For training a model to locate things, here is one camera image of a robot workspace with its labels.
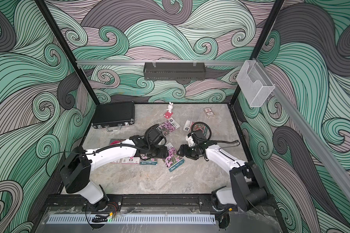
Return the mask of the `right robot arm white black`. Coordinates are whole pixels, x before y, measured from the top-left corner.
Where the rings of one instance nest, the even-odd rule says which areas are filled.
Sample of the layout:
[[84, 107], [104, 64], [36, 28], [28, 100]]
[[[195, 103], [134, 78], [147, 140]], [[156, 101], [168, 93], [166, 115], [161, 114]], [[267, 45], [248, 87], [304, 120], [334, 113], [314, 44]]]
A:
[[216, 143], [181, 145], [177, 155], [197, 160], [203, 157], [221, 167], [230, 177], [230, 186], [212, 192], [213, 208], [223, 211], [238, 207], [247, 211], [268, 198], [266, 184], [259, 167], [252, 161], [240, 160]]

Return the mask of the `red flower seed packet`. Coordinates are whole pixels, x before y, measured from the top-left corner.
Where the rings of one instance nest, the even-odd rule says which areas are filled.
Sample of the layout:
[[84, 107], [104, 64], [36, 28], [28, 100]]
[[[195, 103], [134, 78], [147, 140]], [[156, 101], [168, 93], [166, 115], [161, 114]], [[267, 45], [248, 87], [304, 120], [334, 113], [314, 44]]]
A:
[[183, 127], [183, 130], [186, 131], [186, 132], [191, 132], [191, 131], [197, 131], [197, 130], [201, 130], [203, 135], [206, 137], [206, 136], [209, 136], [209, 130], [208, 128], [206, 127], [205, 124], [203, 123], [198, 123], [196, 124], [195, 126], [194, 125], [194, 122], [193, 121], [190, 121], [190, 120], [186, 120], [185, 122], [185, 125]]

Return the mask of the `purple flower seed packet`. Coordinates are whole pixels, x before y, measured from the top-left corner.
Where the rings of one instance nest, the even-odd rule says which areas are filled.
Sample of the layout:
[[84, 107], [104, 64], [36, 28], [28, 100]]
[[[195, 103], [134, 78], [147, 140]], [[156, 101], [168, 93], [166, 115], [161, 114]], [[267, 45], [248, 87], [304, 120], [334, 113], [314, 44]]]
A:
[[160, 124], [157, 128], [163, 133], [164, 136], [167, 136], [179, 127], [180, 125], [171, 117]]

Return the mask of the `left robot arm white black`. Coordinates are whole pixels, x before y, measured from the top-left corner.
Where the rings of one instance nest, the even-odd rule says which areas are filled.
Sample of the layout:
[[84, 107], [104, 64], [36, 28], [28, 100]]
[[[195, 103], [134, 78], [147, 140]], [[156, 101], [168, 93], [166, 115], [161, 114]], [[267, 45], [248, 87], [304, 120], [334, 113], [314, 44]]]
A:
[[77, 147], [64, 160], [60, 176], [67, 194], [78, 194], [100, 211], [108, 206], [109, 198], [100, 185], [90, 178], [90, 174], [108, 163], [123, 158], [144, 155], [148, 159], [168, 156], [164, 136], [132, 136], [120, 143], [100, 149], [85, 150]]

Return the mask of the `white teal seed packet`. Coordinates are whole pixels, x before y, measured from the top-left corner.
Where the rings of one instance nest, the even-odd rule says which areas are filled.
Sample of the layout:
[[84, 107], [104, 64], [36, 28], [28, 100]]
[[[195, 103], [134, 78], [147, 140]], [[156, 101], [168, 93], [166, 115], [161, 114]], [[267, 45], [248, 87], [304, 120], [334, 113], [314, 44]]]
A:
[[168, 156], [163, 159], [167, 169], [173, 172], [175, 169], [179, 168], [185, 163], [183, 157], [177, 155], [177, 149], [172, 145], [172, 143], [167, 143], [165, 145], [168, 149]]

